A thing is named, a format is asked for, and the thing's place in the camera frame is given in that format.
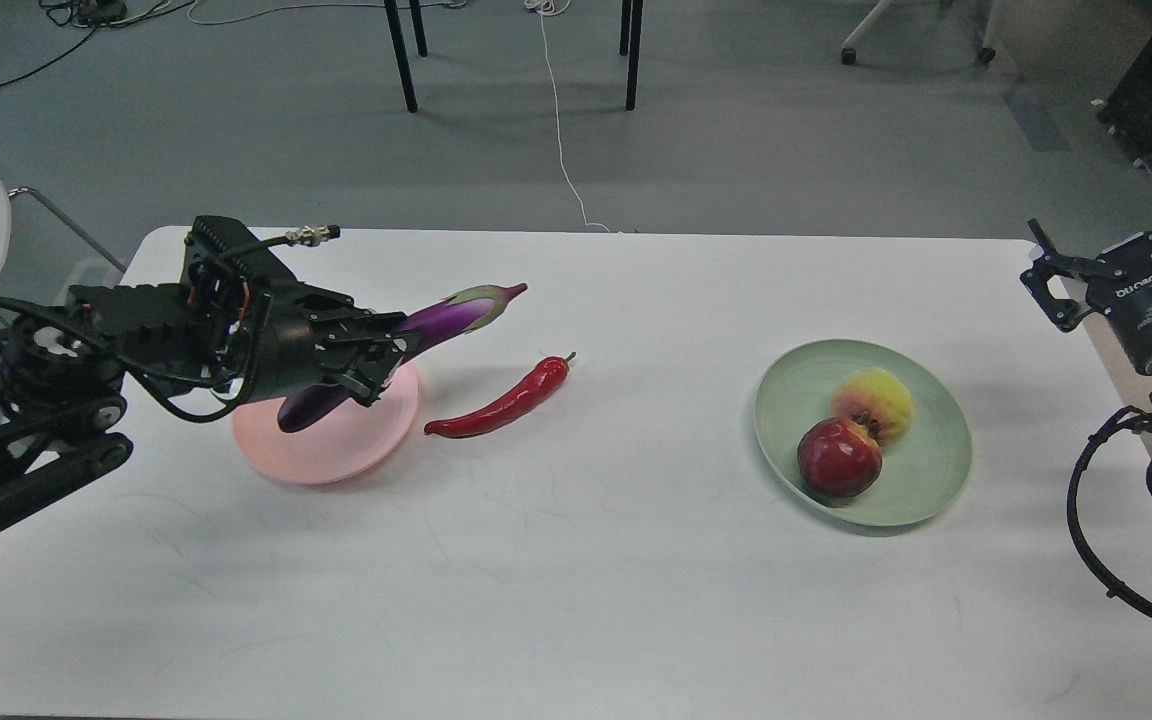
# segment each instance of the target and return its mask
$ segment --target gray floor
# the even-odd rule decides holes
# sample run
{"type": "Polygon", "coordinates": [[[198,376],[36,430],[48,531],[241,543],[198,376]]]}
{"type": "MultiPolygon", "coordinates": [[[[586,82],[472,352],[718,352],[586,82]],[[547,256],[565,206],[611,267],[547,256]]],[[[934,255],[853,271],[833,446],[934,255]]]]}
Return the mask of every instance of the gray floor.
{"type": "MultiPolygon", "coordinates": [[[[196,15],[276,5],[215,0],[196,15]]],[[[1152,0],[1014,0],[990,67],[975,62],[982,6],[896,3],[844,67],[838,47],[870,5],[650,0],[634,113],[617,0],[573,0],[545,20],[567,169],[590,219],[614,232],[977,238],[1025,237],[1038,217],[1075,253],[1152,227],[1152,179],[1092,105],[1152,31],[1152,0]]],[[[425,20],[415,115],[377,9],[228,26],[181,12],[97,32],[1,88],[0,176],[44,190],[124,260],[151,229],[197,214],[585,229],[558,164],[539,18],[517,0],[470,0],[425,20]]],[[[0,0],[0,81],[83,32],[0,0]]],[[[13,213],[0,293],[52,302],[93,256],[32,202],[13,213]]],[[[1053,333],[1053,351],[1060,342],[1053,333]]]]}

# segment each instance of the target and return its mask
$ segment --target black cable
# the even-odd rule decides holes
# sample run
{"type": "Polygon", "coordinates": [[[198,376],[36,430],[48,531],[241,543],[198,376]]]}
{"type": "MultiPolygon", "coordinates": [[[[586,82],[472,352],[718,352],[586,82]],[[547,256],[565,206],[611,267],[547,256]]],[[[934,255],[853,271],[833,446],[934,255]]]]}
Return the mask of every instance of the black cable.
{"type": "Polygon", "coordinates": [[[69,50],[66,50],[65,53],[61,53],[60,55],[55,55],[55,58],[52,58],[51,60],[47,60],[46,63],[38,65],[37,68],[35,68],[32,70],[29,70],[26,74],[23,74],[23,76],[14,77],[14,78],[12,78],[9,81],[0,82],[0,88],[6,88],[6,86],[12,85],[13,82],[20,82],[23,78],[36,76],[36,74],[41,73],[41,70],[45,70],[45,69],[50,68],[52,65],[59,63],[60,60],[66,59],[75,50],[78,50],[79,47],[82,47],[83,44],[84,44],[84,41],[91,40],[92,36],[96,35],[97,29],[100,29],[100,28],[92,28],[92,29],[90,29],[90,31],[88,31],[88,35],[84,35],[83,38],[82,38],[82,40],[78,40],[76,45],[74,45],[69,50]]]}
{"type": "MultiPolygon", "coordinates": [[[[88,328],[83,328],[82,325],[78,325],[76,323],[70,323],[70,320],[68,318],[65,318],[63,314],[55,313],[55,311],[52,311],[48,306],[36,305],[33,304],[33,302],[29,302],[25,300],[10,300],[10,297],[0,297],[0,308],[2,310],[10,310],[13,311],[13,313],[31,316],[31,318],[35,318],[36,320],[41,320],[41,323],[46,323],[51,325],[51,327],[54,327],[63,332],[65,334],[69,334],[69,336],[77,338],[78,341],[90,344],[97,351],[105,353],[108,354],[111,357],[114,357],[114,359],[118,361],[119,365],[122,365],[123,370],[129,376],[132,376],[132,379],[136,382],[139,382],[141,387],[145,388],[145,392],[151,397],[153,397],[159,406],[162,406],[164,409],[168,411],[168,414],[173,414],[182,420],[190,420],[191,423],[210,423],[211,420],[219,420],[220,418],[223,418],[225,415],[233,414],[234,410],[238,409],[238,406],[244,404],[244,402],[247,402],[247,399],[251,397],[251,393],[255,389],[253,376],[256,372],[256,353],[251,353],[250,355],[247,356],[247,364],[243,367],[243,374],[242,374],[243,387],[242,389],[238,389],[238,395],[233,400],[225,402],[225,406],[220,407],[220,409],[215,410],[213,414],[205,414],[205,415],[190,414],[189,411],[182,410],[180,409],[180,407],[175,406],[174,402],[172,402],[172,397],[166,396],[166,393],[160,391],[154,382],[151,382],[150,378],[166,379],[166,381],[189,384],[189,386],[192,387],[207,388],[207,389],[219,387],[220,384],[228,382],[229,379],[187,378],[187,377],[173,376],[170,373],[164,373],[162,370],[157,370],[154,367],[141,363],[141,361],[134,359],[132,357],[128,357],[127,355],[115,353],[114,348],[109,347],[109,343],[106,342],[104,338],[97,336],[97,334],[88,332],[88,328]]],[[[265,318],[260,318],[259,320],[260,323],[256,324],[257,328],[260,328],[260,326],[264,324],[265,318]]],[[[259,341],[260,341],[260,332],[256,331],[252,333],[251,346],[256,347],[256,343],[259,341]]]]}
{"type": "Polygon", "coordinates": [[[1087,569],[1105,584],[1109,597],[1120,598],[1121,601],[1128,602],[1134,611],[1142,612],[1149,619],[1152,619],[1152,602],[1138,592],[1135,592],[1117,575],[1106,568],[1101,559],[1092,551],[1087,538],[1083,536],[1083,528],[1078,521],[1078,486],[1083,478],[1083,471],[1087,470],[1087,465],[1091,465],[1092,456],[1115,433],[1124,429],[1149,430],[1151,427],[1152,415],[1143,414],[1137,407],[1123,407],[1123,409],[1112,415],[1101,425],[1101,429],[1097,430],[1096,434],[1087,438],[1087,446],[1083,447],[1082,455],[1078,456],[1078,461],[1074,464],[1074,473],[1069,478],[1069,495],[1064,499],[1064,520],[1069,524],[1069,535],[1074,540],[1075,550],[1078,551],[1079,558],[1083,559],[1083,564],[1086,564],[1087,569]],[[1135,418],[1126,418],[1126,416],[1132,414],[1137,414],[1137,416],[1135,418]]]}
{"type": "Polygon", "coordinates": [[[279,237],[271,237],[268,240],[263,240],[260,242],[255,243],[255,245],[230,247],[229,250],[225,250],[220,255],[217,255],[215,258],[212,258],[212,262],[219,264],[223,263],[225,260],[232,260],[234,258],[238,258],[240,255],[248,255],[248,252],[256,252],[257,250],[268,250],[271,247],[296,245],[296,242],[297,241],[293,240],[291,237],[279,236],[279,237]]]}

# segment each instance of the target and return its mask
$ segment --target peach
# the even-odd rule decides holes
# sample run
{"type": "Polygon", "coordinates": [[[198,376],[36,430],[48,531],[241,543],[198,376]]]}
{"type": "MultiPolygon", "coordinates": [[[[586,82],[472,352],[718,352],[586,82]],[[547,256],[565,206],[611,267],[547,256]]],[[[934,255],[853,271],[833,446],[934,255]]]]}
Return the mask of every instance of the peach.
{"type": "Polygon", "coordinates": [[[855,420],[886,447],[914,424],[914,396],[896,376],[881,367],[851,374],[829,397],[829,414],[855,420]]]}

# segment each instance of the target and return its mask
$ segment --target purple eggplant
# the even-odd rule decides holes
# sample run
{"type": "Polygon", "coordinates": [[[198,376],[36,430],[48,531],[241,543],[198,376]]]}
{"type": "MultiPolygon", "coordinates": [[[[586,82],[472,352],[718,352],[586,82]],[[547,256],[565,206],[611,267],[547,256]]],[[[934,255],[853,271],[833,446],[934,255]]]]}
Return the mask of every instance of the purple eggplant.
{"type": "MultiPolygon", "coordinates": [[[[399,364],[425,353],[430,347],[475,332],[505,312],[509,301],[526,290],[526,283],[513,287],[480,285],[425,306],[409,314],[394,328],[394,334],[416,332],[420,340],[415,348],[408,348],[399,364]]],[[[310,386],[296,395],[288,396],[278,409],[278,426],[285,433],[300,432],[323,419],[326,414],[342,404],[349,393],[340,386],[310,386]]]]}

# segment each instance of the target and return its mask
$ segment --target chair leg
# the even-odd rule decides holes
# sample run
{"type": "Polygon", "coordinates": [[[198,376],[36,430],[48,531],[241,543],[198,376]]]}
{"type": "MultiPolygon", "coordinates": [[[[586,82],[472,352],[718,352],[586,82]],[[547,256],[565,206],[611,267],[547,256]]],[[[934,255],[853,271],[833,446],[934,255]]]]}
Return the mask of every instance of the chair leg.
{"type": "Polygon", "coordinates": [[[630,54],[630,0],[621,0],[621,56],[630,54]]]}
{"type": "Polygon", "coordinates": [[[842,50],[856,50],[856,44],[861,41],[861,37],[864,37],[865,33],[869,32],[869,28],[874,24],[874,22],[879,18],[879,15],[887,12],[888,5],[892,5],[892,0],[878,0],[878,5],[874,5],[874,9],[869,10],[869,15],[865,15],[865,18],[861,20],[859,25],[851,31],[851,35],[847,36],[847,40],[842,41],[842,50]]]}
{"type": "Polygon", "coordinates": [[[83,242],[86,242],[88,245],[91,245],[92,250],[96,250],[96,252],[100,252],[100,256],[103,258],[109,260],[109,265],[114,265],[115,268],[118,268],[118,272],[127,273],[127,265],[120,263],[118,258],[114,258],[113,253],[109,253],[109,250],[105,250],[105,247],[103,247],[101,243],[96,242],[96,238],[90,236],[88,232],[84,232],[83,228],[78,227],[78,223],[74,222],[74,220],[69,218],[69,215],[67,215],[63,210],[56,209],[54,202],[47,200],[46,195],[38,192],[32,187],[21,185],[17,188],[13,188],[13,190],[8,191],[8,200],[15,200],[17,199],[17,197],[22,195],[28,195],[33,197],[33,199],[38,200],[38,204],[43,205],[47,211],[50,211],[52,215],[55,215],[55,218],[59,219],[61,223],[65,223],[65,227],[71,229],[74,234],[77,234],[78,237],[83,238],[83,242]]]}
{"type": "Polygon", "coordinates": [[[389,21],[389,38],[394,41],[394,59],[397,60],[397,78],[403,83],[403,100],[408,113],[416,112],[416,90],[412,88],[412,69],[407,63],[407,44],[403,43],[403,26],[397,22],[397,0],[385,0],[385,17],[389,21]]]}
{"type": "Polygon", "coordinates": [[[626,109],[634,109],[639,96],[639,45],[643,36],[643,0],[632,0],[630,9],[630,78],[626,83],[626,109]]]}
{"type": "Polygon", "coordinates": [[[420,0],[410,0],[412,9],[412,30],[416,32],[416,53],[420,58],[429,58],[429,47],[425,46],[425,20],[420,16],[420,0]]]}

